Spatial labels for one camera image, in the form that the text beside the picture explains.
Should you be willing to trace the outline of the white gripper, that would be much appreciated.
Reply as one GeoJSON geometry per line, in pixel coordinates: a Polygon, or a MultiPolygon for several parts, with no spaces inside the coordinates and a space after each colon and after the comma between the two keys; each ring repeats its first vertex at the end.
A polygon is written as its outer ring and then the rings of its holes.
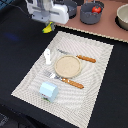
{"type": "Polygon", "coordinates": [[[55,4],[53,0],[25,0],[32,19],[48,23],[49,21],[66,24],[69,20],[68,7],[55,4]]]}

